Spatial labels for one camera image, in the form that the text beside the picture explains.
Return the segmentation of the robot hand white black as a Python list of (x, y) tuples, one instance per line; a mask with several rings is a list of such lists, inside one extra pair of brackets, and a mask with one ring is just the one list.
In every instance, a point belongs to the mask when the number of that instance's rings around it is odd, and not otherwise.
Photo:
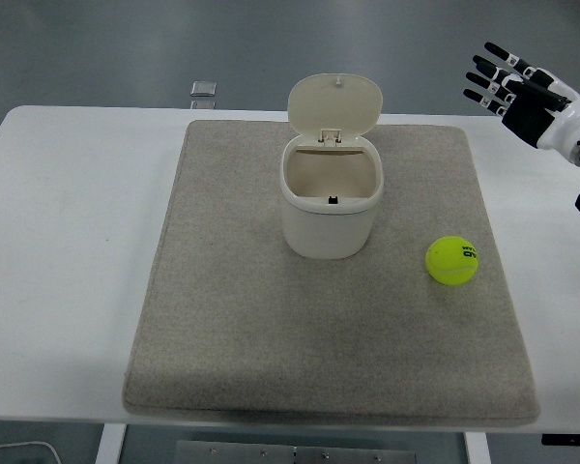
[(484, 48), (503, 64), (474, 56), (476, 70), (466, 78), (477, 88), (463, 95), (499, 116), (526, 144), (554, 150), (580, 167), (580, 94), (548, 70), (494, 43)]

